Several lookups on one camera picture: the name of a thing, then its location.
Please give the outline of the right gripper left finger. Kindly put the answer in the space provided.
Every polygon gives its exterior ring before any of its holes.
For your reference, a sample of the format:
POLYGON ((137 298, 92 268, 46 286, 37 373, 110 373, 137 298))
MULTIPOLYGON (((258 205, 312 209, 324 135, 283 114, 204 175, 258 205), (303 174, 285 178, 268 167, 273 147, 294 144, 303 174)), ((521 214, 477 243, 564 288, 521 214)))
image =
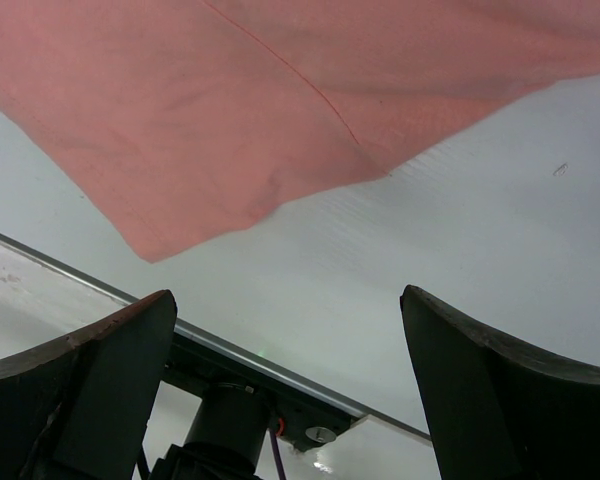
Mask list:
POLYGON ((160 290, 0 359, 0 479, 131 478, 175 321, 160 290))

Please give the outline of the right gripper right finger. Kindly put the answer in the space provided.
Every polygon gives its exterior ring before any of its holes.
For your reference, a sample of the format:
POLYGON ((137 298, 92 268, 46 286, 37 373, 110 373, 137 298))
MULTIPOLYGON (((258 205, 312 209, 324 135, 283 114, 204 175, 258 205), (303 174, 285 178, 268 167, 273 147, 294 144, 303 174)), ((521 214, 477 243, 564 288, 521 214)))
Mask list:
POLYGON ((425 290, 401 296, 444 479, 600 479, 600 367, 483 324, 425 290))

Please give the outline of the pink t-shirt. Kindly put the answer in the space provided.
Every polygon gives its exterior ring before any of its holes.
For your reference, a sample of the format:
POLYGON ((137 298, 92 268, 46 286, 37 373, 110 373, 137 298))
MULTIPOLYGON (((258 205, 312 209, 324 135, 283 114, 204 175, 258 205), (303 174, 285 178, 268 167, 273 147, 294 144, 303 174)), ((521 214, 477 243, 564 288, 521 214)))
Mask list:
POLYGON ((0 1, 0 111, 157 262, 600 74, 600 1, 0 1))

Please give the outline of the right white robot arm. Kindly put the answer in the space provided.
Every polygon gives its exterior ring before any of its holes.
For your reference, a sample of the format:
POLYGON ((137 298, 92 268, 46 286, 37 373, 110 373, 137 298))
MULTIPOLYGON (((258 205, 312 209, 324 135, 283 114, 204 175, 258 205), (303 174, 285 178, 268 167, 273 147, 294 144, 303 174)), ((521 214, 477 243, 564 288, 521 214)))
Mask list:
MULTIPOLYGON (((301 451, 354 416, 175 330, 158 291, 0 359, 0 479, 251 479, 265 440, 301 451)), ((408 286, 404 332, 444 479, 600 479, 600 367, 408 286)))

